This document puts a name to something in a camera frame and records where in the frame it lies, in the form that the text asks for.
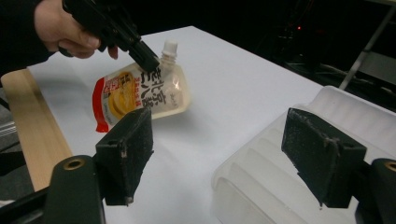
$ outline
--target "translucent white container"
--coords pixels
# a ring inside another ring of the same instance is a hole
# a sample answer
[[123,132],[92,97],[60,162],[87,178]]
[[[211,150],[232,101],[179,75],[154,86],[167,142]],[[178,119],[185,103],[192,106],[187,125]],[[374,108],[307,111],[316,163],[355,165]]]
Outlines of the translucent white container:
[[[367,147],[365,161],[396,159],[396,114],[335,87],[296,105]],[[348,209],[323,206],[281,150],[287,111],[241,147],[214,173],[212,209],[223,224],[356,223],[358,201]]]

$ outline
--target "white tabletop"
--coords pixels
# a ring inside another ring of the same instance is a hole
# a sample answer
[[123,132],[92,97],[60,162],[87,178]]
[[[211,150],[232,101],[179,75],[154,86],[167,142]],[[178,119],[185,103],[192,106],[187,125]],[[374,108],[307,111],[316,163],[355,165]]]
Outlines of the white tabletop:
[[[219,223],[210,211],[215,170],[253,136],[296,104],[311,102],[322,86],[195,27],[143,40],[161,56],[166,39],[178,42],[177,63],[191,91],[191,106],[152,123],[154,154],[130,206],[105,206],[110,224]],[[133,60],[90,59],[57,53],[30,67],[74,155],[95,153],[105,135],[95,131],[96,81]]]

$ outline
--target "wooden board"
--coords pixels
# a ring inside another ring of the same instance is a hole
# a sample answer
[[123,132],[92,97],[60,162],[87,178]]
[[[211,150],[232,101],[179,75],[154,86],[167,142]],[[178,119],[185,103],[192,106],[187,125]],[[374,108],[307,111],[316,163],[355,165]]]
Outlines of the wooden board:
[[1,81],[33,186],[43,189],[53,167],[72,152],[29,70],[8,73]]

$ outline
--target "sleeve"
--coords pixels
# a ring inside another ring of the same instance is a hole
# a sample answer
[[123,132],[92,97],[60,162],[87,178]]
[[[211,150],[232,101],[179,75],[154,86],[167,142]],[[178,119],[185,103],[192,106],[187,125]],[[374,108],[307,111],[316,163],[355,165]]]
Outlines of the sleeve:
[[35,32],[35,7],[41,0],[0,0],[0,76],[43,63],[48,52]]

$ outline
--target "hand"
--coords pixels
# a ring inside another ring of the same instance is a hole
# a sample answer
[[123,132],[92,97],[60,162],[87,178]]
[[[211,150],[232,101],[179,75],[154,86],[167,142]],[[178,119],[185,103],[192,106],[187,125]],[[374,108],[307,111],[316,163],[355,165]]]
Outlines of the hand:
[[[100,40],[86,31],[73,17],[64,11],[62,0],[43,0],[35,9],[35,30],[50,52],[59,47],[71,55],[85,59],[91,57],[100,46]],[[118,47],[107,48],[113,59],[118,58]]]

